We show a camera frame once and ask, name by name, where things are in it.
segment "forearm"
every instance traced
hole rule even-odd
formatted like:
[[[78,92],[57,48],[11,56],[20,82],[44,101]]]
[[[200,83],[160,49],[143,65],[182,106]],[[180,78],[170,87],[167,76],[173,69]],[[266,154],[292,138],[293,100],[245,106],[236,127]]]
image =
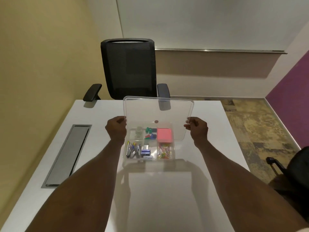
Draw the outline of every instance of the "forearm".
[[[110,141],[95,158],[66,179],[47,199],[27,232],[104,231],[123,143]]]
[[[228,159],[208,141],[196,145],[236,232],[295,232],[308,226],[273,189]]]

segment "person's left hand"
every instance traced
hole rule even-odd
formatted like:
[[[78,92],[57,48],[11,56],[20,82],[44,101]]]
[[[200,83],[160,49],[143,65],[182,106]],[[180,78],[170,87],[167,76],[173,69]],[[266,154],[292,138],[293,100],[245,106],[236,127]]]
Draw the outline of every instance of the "person's left hand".
[[[111,140],[124,142],[127,135],[127,120],[125,116],[116,116],[107,121],[105,129]]]

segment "hand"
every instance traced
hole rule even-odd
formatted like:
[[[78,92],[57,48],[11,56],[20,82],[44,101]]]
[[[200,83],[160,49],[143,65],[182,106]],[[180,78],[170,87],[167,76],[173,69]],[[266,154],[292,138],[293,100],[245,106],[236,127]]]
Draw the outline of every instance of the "hand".
[[[195,146],[207,140],[208,127],[207,123],[198,117],[188,117],[187,124],[183,125],[190,130],[191,137]]]
[[[126,129],[127,120],[125,116],[116,116],[107,121],[105,129],[109,134],[111,140],[125,142],[125,137],[127,135]]]

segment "table top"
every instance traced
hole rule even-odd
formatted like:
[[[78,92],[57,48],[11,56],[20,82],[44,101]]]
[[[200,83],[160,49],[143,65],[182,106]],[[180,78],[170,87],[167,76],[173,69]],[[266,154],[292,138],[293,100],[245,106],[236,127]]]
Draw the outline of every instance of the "table top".
[[[92,125],[75,171],[109,142],[105,125],[123,115],[123,102],[88,105],[74,102],[1,232],[24,232],[52,193],[41,186],[73,124]],[[220,101],[194,101],[192,116],[207,122],[209,141],[219,151],[249,170]],[[120,156],[106,231],[234,231],[189,131],[175,149],[174,161],[127,164]]]

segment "pink sticky note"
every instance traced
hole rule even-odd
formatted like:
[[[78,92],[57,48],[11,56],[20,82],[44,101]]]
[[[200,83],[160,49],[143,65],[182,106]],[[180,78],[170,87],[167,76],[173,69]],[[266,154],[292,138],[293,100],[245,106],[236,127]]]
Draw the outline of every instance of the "pink sticky note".
[[[162,143],[173,142],[172,130],[168,128],[157,128],[157,140]]]

